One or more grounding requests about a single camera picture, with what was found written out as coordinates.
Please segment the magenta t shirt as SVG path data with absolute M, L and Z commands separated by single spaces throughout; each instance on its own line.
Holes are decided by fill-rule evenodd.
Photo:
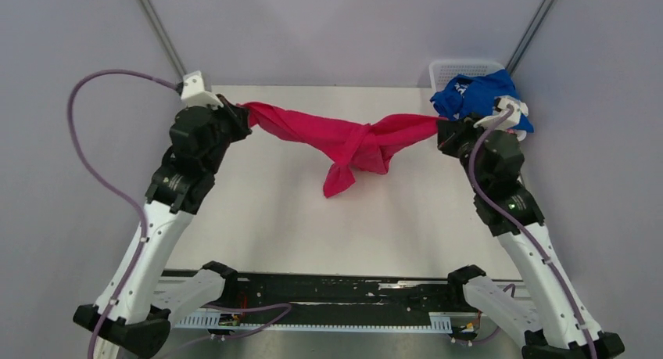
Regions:
M 391 114 L 374 124 L 314 116 L 262 102 L 242 105 L 249 125 L 287 142 L 307 144 L 326 155 L 332 165 L 322 187 L 331 198 L 355 182 L 354 171 L 384 175 L 396 153 L 437 134 L 439 117 Z

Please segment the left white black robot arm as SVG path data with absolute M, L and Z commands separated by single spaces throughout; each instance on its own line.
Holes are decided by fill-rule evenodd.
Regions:
M 155 291 L 175 245 L 215 185 L 228 146 L 250 135 L 249 111 L 218 95 L 189 103 L 170 128 L 171 147 L 151 179 L 139 224 L 115 275 L 94 303 L 80 305 L 73 322 L 140 358 L 152 358 L 183 318 L 216 301 L 239 297 L 234 269 L 210 261 L 162 296 Z

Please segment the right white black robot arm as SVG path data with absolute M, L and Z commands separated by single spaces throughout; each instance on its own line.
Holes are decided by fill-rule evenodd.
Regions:
M 561 266 L 545 218 L 521 183 L 525 161 L 516 134 L 479 127 L 471 119 L 438 120 L 439 151 L 460 161 L 482 223 L 507 252 L 534 308 L 507 295 L 475 265 L 449 275 L 451 307 L 487 314 L 519 347 L 523 358 L 616 358 L 621 337 L 603 330 Z

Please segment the blue t shirt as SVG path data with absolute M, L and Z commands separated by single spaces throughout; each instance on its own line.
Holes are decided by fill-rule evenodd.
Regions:
M 469 116 L 482 119 L 493 115 L 494 103 L 501 96 L 521 100 L 510 74 L 505 69 L 478 77 L 459 74 L 452 78 L 442 91 L 436 92 L 430 102 L 441 117 L 451 121 Z

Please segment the white plastic laundry basket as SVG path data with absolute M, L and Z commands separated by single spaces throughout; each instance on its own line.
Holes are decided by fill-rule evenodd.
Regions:
M 431 88 L 442 91 L 457 75 L 469 77 L 485 76 L 502 70 L 501 63 L 487 59 L 436 59 L 428 65 Z

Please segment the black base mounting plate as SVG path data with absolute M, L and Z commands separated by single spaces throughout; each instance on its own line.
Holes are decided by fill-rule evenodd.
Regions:
M 395 278 L 242 272 L 214 304 L 249 308 L 246 323 L 263 323 L 292 306 L 283 325 L 424 326 L 431 313 L 475 319 L 444 278 Z

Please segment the aluminium frame rail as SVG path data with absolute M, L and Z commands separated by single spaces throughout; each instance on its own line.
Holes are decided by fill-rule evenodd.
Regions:
M 234 312 L 240 315 L 241 323 L 246 323 L 243 319 L 250 313 L 249 308 L 220 307 L 214 304 L 214 300 L 222 296 L 225 288 L 239 274 L 232 275 L 228 280 L 222 279 L 216 273 L 211 273 L 206 279 L 199 275 L 188 274 L 180 284 L 169 288 L 165 288 L 163 283 L 158 283 L 156 292 L 148 297 L 149 318 L 169 318 L 172 324 L 177 324 L 198 309 L 212 305 L 214 307 L 212 314 Z M 455 281 L 448 284 L 460 293 L 461 300 L 464 301 L 460 284 Z M 280 319 L 292 309 L 289 303 L 283 303 L 281 307 L 283 311 L 275 317 L 279 319 L 279 323 Z

